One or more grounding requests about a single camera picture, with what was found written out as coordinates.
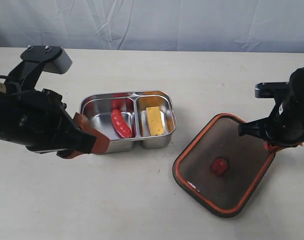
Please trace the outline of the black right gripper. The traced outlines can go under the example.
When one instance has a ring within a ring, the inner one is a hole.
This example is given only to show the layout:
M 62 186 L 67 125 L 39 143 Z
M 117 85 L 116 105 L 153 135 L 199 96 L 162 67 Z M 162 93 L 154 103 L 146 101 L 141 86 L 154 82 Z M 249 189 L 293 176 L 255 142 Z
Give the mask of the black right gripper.
M 279 102 L 268 117 L 241 123 L 238 134 L 266 141 L 265 150 L 270 153 L 303 146 L 304 104 L 293 100 Z

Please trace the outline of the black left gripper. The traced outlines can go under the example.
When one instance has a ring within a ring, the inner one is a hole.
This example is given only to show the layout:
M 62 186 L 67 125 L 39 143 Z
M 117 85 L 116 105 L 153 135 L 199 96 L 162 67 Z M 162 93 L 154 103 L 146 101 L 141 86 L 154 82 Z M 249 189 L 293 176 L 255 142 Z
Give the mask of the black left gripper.
M 75 113 L 73 120 L 62 96 L 49 89 L 0 92 L 0 140 L 35 153 L 58 152 L 66 160 L 103 154 L 110 144 L 85 115 Z

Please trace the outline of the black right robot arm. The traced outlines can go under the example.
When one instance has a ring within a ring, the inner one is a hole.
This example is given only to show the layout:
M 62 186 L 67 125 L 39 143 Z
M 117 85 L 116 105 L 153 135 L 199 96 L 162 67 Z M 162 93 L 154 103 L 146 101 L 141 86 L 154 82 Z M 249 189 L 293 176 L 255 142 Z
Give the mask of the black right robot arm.
M 267 151 L 295 148 L 304 143 L 304 67 L 296 69 L 287 82 L 261 82 L 255 85 L 255 97 L 274 99 L 268 117 L 241 123 L 240 136 L 265 141 Z

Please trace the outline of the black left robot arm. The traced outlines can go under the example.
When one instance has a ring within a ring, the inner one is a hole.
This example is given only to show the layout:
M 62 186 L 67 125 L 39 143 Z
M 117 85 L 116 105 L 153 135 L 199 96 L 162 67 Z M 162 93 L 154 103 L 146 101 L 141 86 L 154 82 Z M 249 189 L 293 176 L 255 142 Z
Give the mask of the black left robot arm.
M 14 82 L 0 82 L 0 140 L 45 154 L 56 152 L 63 159 L 84 154 L 104 154 L 107 136 L 94 129 L 89 119 L 66 112 L 62 96 L 55 91 L 22 91 Z

